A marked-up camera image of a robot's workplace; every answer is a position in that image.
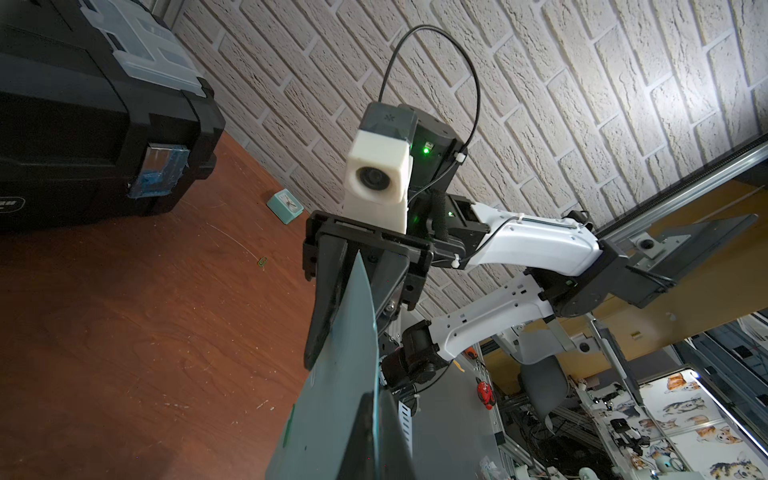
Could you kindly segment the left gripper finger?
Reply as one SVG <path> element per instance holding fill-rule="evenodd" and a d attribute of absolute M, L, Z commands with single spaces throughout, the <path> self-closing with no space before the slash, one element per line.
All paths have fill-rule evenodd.
<path fill-rule="evenodd" d="M 378 396 L 376 479 L 414 480 L 411 453 L 400 422 L 397 402 L 389 391 Z"/>

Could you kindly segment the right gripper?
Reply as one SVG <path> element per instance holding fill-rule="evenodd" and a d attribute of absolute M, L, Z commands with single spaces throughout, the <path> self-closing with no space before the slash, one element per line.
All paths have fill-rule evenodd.
<path fill-rule="evenodd" d="M 434 258 L 425 240 L 359 221 L 316 211 L 306 221 L 303 270 L 315 281 L 315 303 L 304 351 L 311 371 L 330 333 L 357 259 L 363 263 L 363 312 L 378 334 L 395 319 L 402 304 L 418 301 Z"/>

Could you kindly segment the light blue paper sheet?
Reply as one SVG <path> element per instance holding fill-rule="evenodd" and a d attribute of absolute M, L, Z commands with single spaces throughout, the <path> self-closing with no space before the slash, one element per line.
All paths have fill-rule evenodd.
<path fill-rule="evenodd" d="M 351 443 L 358 412 L 376 422 L 377 328 L 368 275 L 359 254 L 346 291 L 310 376 L 294 404 L 267 479 L 336 479 Z"/>

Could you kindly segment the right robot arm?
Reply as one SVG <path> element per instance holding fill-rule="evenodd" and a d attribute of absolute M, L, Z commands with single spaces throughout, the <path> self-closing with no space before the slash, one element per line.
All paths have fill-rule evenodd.
<path fill-rule="evenodd" d="M 518 286 L 407 328 L 381 370 L 391 388 L 424 383 L 488 337 L 522 364 L 571 350 L 562 318 L 591 312 L 608 296 L 642 308 L 674 287 L 753 216 L 694 224 L 666 238 L 638 236 L 635 253 L 595 236 L 578 212 L 527 216 L 449 195 L 466 149 L 454 132 L 408 105 L 368 105 L 347 157 L 341 215 L 313 213 L 303 269 L 316 284 L 304 365 L 312 369 L 358 284 L 357 317 L 374 335 L 401 308 L 413 309 L 430 270 L 484 264 L 520 266 Z"/>

